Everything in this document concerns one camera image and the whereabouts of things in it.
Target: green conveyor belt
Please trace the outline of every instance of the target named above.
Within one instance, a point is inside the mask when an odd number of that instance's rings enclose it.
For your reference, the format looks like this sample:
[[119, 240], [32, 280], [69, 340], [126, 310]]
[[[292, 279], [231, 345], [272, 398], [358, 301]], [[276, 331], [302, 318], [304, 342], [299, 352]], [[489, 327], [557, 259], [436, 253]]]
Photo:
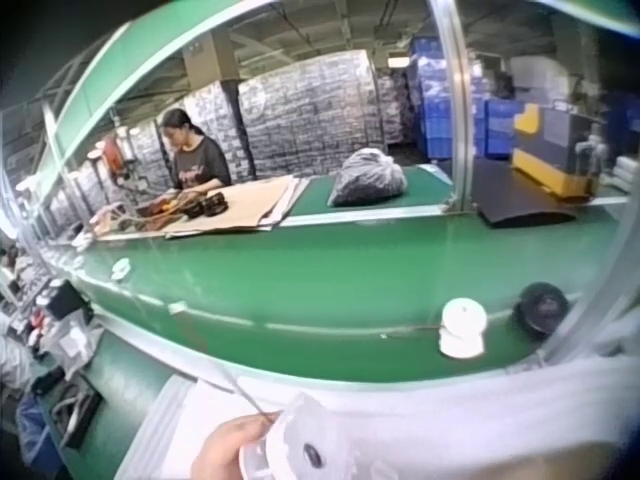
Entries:
[[[485, 355], [455, 361], [439, 353], [434, 331], [383, 338], [378, 329], [434, 324], [461, 296], [489, 313], [508, 309], [534, 281], [580, 291], [617, 228], [603, 209], [580, 212], [576, 222], [513, 230], [459, 215], [99, 242], [85, 252], [78, 282], [108, 311], [235, 363], [345, 381], [443, 378], [504, 367], [537, 344], [499, 318]], [[66, 255], [67, 265], [75, 255]], [[105, 288], [123, 257], [131, 273]], [[169, 315], [166, 305], [178, 301], [196, 312]]]
[[291, 210], [291, 216], [372, 210], [376, 208], [438, 205], [444, 203], [449, 197], [451, 187], [429, 172], [418, 167], [408, 167], [403, 170], [408, 183], [405, 194], [401, 197], [392, 198], [367, 207], [335, 208], [327, 206], [329, 195], [331, 195], [331, 190], [333, 190], [335, 177], [324, 176], [313, 178], [305, 189], [304, 194], [298, 199]]

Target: dark hair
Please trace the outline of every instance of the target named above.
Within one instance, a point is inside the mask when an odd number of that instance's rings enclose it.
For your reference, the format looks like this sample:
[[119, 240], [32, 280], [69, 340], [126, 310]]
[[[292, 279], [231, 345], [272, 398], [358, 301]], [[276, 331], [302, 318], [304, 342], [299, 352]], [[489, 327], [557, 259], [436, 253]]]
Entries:
[[197, 135], [204, 135], [202, 129], [191, 122], [191, 117], [181, 108], [172, 108], [167, 110], [162, 116], [160, 122], [162, 128], [182, 128], [186, 126], [189, 130]]

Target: red object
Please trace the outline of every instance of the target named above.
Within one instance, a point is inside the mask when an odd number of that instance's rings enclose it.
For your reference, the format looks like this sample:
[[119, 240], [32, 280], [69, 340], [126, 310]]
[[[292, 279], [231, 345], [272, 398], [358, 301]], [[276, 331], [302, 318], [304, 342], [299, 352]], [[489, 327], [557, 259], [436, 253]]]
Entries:
[[107, 164], [107, 169], [115, 175], [124, 172], [124, 160], [122, 152], [113, 135], [104, 138], [104, 148], [102, 149], [102, 158]]
[[31, 326], [36, 330], [42, 328], [42, 324], [44, 323], [44, 313], [39, 308], [33, 313], [31, 316]]

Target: ceiling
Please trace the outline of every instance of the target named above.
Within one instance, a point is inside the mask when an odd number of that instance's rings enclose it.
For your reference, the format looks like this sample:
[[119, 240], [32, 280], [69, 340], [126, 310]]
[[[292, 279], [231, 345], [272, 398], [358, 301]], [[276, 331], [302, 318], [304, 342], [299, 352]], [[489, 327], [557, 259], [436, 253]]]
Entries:
[[[550, 10], [525, 0], [458, 0], [468, 45], [503, 56], [555, 53]], [[316, 55], [348, 48], [367, 49], [374, 58], [405, 50], [414, 35], [437, 30], [425, 0], [284, 0], [225, 25], [241, 76], [249, 78]], [[67, 64], [31, 101], [4, 112], [3, 143], [11, 182], [30, 175], [43, 151], [41, 105], [57, 114], [104, 39]], [[168, 57], [125, 97], [114, 113], [125, 125], [155, 117], [188, 93], [180, 51]], [[95, 141], [113, 128], [104, 118], [80, 147], [82, 159]]]

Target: cardboard sheet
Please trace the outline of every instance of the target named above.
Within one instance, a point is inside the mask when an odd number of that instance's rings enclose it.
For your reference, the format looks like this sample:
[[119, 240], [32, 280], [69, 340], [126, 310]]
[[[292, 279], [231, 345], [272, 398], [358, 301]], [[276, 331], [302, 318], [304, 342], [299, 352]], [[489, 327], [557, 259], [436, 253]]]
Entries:
[[198, 217], [187, 222], [168, 225], [162, 232], [169, 235], [188, 235], [213, 230], [255, 229], [276, 206], [293, 180], [293, 176], [270, 178], [242, 183], [209, 192], [222, 192], [229, 209], [215, 217]]

